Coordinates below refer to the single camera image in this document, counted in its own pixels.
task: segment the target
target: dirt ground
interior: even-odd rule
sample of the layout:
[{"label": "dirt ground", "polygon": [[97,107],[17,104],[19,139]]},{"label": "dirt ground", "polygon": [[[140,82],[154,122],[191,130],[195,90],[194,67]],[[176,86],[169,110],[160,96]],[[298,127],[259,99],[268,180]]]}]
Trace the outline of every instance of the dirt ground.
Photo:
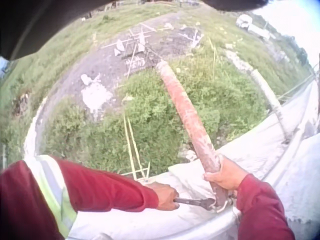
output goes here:
[{"label": "dirt ground", "polygon": [[[134,35],[141,31],[145,34],[145,40],[151,49],[157,53],[162,59],[169,60],[178,56],[183,56],[190,52],[192,41],[195,37],[196,29],[199,31],[196,36],[201,35],[201,26],[187,26],[182,28],[180,18],[184,15],[182,11],[177,13],[169,13],[143,22],[132,27],[130,30]],[[152,31],[152,29],[163,29],[165,25],[170,23],[174,29],[167,29],[163,31]],[[70,70],[53,86],[48,95],[48,99],[39,114],[36,122],[36,139],[35,152],[39,154],[40,144],[42,143],[42,135],[45,130],[46,123],[50,119],[52,111],[55,106],[65,97],[73,97],[75,102],[88,110],[84,103],[82,91],[88,86],[84,84],[81,76],[83,74],[93,79],[98,79],[98,84],[105,88],[108,95],[106,101],[102,104],[98,111],[99,119],[106,111],[113,111],[121,105],[122,99],[116,95],[116,89],[126,79],[128,66],[131,57],[115,56],[115,45],[117,40],[127,40],[130,35],[129,30],[119,33],[114,38],[110,39],[107,44],[101,45],[89,52],[86,56],[74,64]],[[153,67],[156,61],[143,60],[144,55],[141,53],[134,55],[136,64],[132,64],[130,73],[140,71],[145,68]]]}]

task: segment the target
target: reflective safety vest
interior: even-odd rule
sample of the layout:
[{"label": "reflective safety vest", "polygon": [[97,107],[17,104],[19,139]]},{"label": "reflective safety vest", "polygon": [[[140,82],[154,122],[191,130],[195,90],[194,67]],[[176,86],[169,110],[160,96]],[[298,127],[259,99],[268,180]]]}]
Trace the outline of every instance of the reflective safety vest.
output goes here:
[{"label": "reflective safety vest", "polygon": [[68,189],[58,163],[48,155],[39,155],[24,161],[55,218],[59,232],[67,238],[77,213],[70,203]]}]

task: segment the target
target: person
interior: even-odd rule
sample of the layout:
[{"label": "person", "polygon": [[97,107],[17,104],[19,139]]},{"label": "person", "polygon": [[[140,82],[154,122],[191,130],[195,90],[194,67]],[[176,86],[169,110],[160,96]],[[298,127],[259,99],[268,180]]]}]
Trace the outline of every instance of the person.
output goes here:
[{"label": "person", "polygon": [[[237,191],[236,207],[242,212],[238,239],[294,240],[284,207],[273,188],[221,156],[220,172],[206,172],[203,178]],[[169,185],[155,182],[143,186],[115,173],[41,155],[18,161],[2,173],[0,237],[64,239],[77,211],[173,211],[179,207],[174,202],[178,196]]]},{"label": "person", "polygon": [[203,178],[235,191],[236,208],[242,213],[238,240],[294,240],[284,206],[270,184],[260,181],[227,157],[222,155],[221,159],[221,170],[206,172]]},{"label": "person", "polygon": [[141,185],[119,174],[40,155],[11,164],[1,174],[1,240],[64,240],[77,212],[146,208],[172,211],[177,191]]}]

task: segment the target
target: hand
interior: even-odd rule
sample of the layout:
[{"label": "hand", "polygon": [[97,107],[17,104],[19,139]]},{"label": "hand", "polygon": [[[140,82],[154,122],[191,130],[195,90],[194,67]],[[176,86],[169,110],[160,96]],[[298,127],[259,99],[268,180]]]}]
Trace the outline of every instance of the hand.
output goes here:
[{"label": "hand", "polygon": [[179,193],[168,184],[153,182],[145,185],[155,191],[158,196],[159,204],[156,209],[161,211],[172,211],[179,208],[179,204],[174,202],[179,197]]},{"label": "hand", "polygon": [[234,161],[219,153],[221,169],[219,172],[206,172],[203,175],[204,180],[214,182],[227,190],[237,190],[242,180],[249,173],[241,168]]}]

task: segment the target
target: sky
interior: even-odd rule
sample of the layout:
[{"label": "sky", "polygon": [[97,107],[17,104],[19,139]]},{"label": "sky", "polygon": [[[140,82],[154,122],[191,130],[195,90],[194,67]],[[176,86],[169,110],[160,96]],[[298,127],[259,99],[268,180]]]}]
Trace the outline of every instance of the sky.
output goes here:
[{"label": "sky", "polygon": [[294,36],[308,53],[312,66],[319,62],[320,0],[275,1],[254,13],[269,21],[281,34]]}]

